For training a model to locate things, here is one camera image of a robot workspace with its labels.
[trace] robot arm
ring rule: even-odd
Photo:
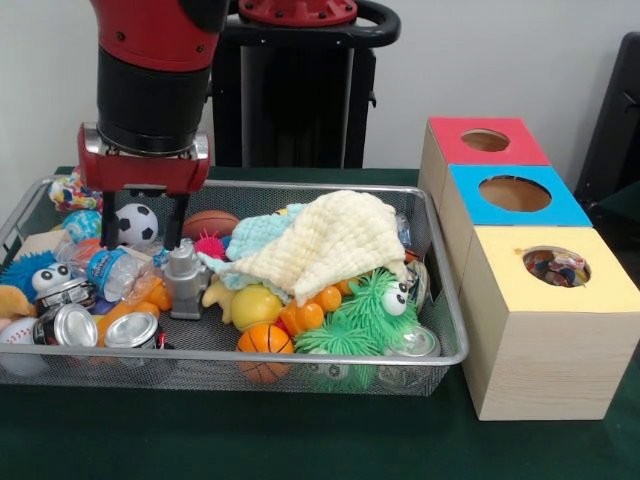
[[[229,0],[91,0],[99,27],[98,123],[78,134],[83,180],[104,193],[102,243],[117,242],[115,192],[173,197],[165,248],[180,243],[189,194],[204,183],[197,132]]]

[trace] white wall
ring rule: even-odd
[[[88,0],[0,0],[0,221],[20,192],[77,162],[96,118]],[[417,167],[428,115],[522,116],[574,184],[637,0],[388,0],[401,39],[378,50],[365,165]],[[210,124],[209,109],[205,123]]]

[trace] yellow box top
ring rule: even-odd
[[[475,235],[512,312],[640,312],[640,292],[593,228],[479,226]],[[566,288],[529,273],[524,255],[549,247],[582,256],[591,273],[589,280]]]

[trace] green fuzzy toy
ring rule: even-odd
[[[374,339],[381,352],[402,345],[403,336],[419,325],[407,286],[385,269],[374,270],[371,276],[358,280],[359,285],[350,285],[353,296],[337,312],[344,315],[349,328],[363,330]]]
[[[329,314],[320,328],[308,330],[295,338],[296,352],[329,355],[379,355],[375,342],[362,330],[351,329],[340,314]],[[359,393],[373,382],[373,365],[305,365],[309,383],[327,393]]]

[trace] stacked wooden boxes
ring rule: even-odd
[[[600,419],[640,338],[640,293],[521,120],[432,118],[429,191],[469,333],[481,420]],[[536,250],[586,259],[582,286],[527,270]]]

